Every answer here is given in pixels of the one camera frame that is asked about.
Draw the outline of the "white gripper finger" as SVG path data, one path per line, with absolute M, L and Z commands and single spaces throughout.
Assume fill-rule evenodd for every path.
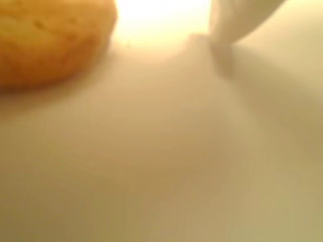
M 229 45 L 242 39 L 270 18 L 282 4 L 281 0 L 212 1 L 211 42 Z

